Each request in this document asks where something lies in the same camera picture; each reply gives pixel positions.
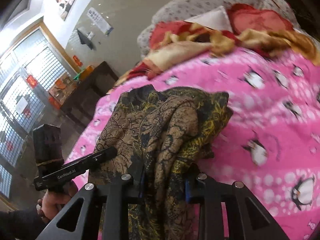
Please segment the left hand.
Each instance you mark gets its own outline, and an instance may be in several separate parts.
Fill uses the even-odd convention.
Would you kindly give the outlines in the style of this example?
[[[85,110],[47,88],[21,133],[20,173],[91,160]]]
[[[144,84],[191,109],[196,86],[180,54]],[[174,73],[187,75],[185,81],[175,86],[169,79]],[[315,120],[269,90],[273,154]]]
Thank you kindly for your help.
[[[78,187],[72,180],[63,186],[62,193],[47,190],[44,197],[37,201],[37,214],[48,224],[77,192]]]

